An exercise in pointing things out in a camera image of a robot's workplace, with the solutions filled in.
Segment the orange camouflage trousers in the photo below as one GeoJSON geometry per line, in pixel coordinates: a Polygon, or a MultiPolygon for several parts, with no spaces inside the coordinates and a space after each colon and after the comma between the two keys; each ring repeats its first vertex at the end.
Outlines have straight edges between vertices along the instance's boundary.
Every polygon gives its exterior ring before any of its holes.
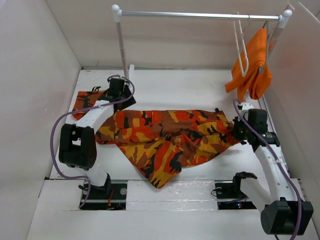
{"type": "Polygon", "coordinates": [[[182,169],[207,163],[236,145],[233,129],[221,110],[123,109],[104,121],[95,140],[116,145],[161,189],[182,169]]]}

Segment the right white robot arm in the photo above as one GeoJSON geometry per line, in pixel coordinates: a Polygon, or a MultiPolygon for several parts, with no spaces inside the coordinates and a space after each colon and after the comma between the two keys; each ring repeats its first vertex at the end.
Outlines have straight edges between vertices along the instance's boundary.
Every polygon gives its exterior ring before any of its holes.
{"type": "Polygon", "coordinates": [[[238,172],[231,191],[237,197],[246,195],[260,213],[260,222],[267,235],[302,236],[312,218],[312,203],[302,200],[298,187],[290,178],[281,156],[280,141],[268,130],[268,114],[250,103],[235,107],[234,137],[246,141],[259,160],[268,185],[265,189],[258,177],[250,172],[238,172]]]}

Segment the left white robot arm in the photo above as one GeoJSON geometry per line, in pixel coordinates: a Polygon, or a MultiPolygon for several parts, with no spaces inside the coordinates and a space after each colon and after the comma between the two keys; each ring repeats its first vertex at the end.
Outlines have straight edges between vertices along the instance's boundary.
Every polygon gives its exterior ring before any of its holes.
{"type": "Polygon", "coordinates": [[[62,126],[58,151],[59,162],[77,169],[88,180],[88,186],[103,199],[111,194],[111,178],[96,162],[96,133],[108,118],[136,102],[133,97],[135,87],[129,79],[112,75],[107,83],[106,90],[78,96],[71,114],[81,114],[81,117],[62,126]]]}

